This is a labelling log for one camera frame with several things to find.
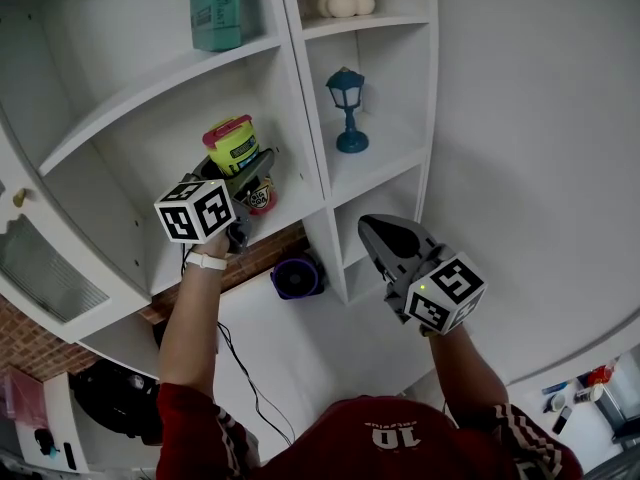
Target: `blue lamp figurine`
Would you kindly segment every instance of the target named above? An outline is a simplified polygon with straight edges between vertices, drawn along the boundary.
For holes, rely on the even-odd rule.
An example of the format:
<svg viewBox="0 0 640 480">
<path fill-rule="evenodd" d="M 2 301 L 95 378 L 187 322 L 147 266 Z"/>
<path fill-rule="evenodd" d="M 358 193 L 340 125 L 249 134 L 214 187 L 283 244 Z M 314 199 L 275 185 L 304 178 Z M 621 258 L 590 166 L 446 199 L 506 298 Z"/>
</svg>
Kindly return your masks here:
<svg viewBox="0 0 640 480">
<path fill-rule="evenodd" d="M 362 103 L 363 85 L 364 76 L 348 68 L 334 73 L 327 82 L 336 107 L 347 114 L 347 127 L 338 135 L 336 143 L 338 150 L 343 153 L 359 153 L 369 147 L 369 139 L 364 133 L 356 130 L 356 120 L 353 117 L 353 111 Z"/>
</svg>

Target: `white wristband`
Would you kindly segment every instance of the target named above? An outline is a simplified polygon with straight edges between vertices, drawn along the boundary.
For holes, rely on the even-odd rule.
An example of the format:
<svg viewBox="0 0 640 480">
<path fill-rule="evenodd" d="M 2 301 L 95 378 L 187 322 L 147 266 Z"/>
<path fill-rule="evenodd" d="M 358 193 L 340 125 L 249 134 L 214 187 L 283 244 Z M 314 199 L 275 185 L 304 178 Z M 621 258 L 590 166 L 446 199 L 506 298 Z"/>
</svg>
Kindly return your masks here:
<svg viewBox="0 0 640 480">
<path fill-rule="evenodd" d="M 187 263 L 193 263 L 200 268 L 212 268 L 214 270 L 225 270 L 227 268 L 227 260 L 212 258 L 206 254 L 198 254 L 197 252 L 190 252 L 187 255 Z"/>
</svg>

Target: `yellow container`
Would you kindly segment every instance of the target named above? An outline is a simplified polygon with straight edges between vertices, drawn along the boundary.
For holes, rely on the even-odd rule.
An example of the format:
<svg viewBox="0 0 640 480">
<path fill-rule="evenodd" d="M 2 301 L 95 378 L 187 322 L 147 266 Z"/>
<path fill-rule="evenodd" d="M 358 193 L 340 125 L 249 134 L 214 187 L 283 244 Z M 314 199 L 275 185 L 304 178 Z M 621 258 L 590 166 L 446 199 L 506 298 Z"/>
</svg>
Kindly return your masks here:
<svg viewBox="0 0 640 480">
<path fill-rule="evenodd" d="M 251 116 L 220 121 L 202 137 L 209 157 L 225 176 L 235 176 L 258 154 Z"/>
</svg>

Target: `white bookcase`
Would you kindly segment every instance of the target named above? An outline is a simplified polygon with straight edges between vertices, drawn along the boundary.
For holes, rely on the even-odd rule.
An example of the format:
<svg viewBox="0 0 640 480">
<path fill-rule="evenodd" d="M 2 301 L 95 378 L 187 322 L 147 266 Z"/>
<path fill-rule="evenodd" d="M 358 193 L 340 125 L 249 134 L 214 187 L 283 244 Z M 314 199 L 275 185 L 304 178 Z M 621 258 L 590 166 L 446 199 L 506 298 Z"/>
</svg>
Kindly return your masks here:
<svg viewBox="0 0 640 480">
<path fill-rule="evenodd" d="M 0 293 L 61 338 L 133 335 L 128 315 L 179 281 L 153 202 L 225 117 L 252 115 L 276 152 L 279 201 L 251 242 L 302 219 L 345 304 L 380 280 L 358 218 L 420 216 L 437 0 L 342 20 L 315 18 L 312 0 L 242 2 L 243 46 L 207 53 L 191 47 L 189 0 L 0 0 Z M 335 148 L 344 113 L 325 87 L 342 66 L 366 77 L 370 147 L 355 155 Z"/>
</svg>

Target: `red shirt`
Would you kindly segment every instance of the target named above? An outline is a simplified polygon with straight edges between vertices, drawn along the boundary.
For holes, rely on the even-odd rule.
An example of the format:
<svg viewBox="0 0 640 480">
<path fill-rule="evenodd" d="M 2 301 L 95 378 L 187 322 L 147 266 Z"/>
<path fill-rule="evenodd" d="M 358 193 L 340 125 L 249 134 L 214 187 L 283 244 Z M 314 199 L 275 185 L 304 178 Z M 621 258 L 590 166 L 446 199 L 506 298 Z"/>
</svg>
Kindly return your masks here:
<svg viewBox="0 0 640 480">
<path fill-rule="evenodd" d="M 262 467 L 244 427 L 202 393 L 163 384 L 158 408 L 158 480 L 582 477 L 573 453 L 509 404 L 456 429 L 444 414 L 401 398 L 339 402 Z"/>
</svg>

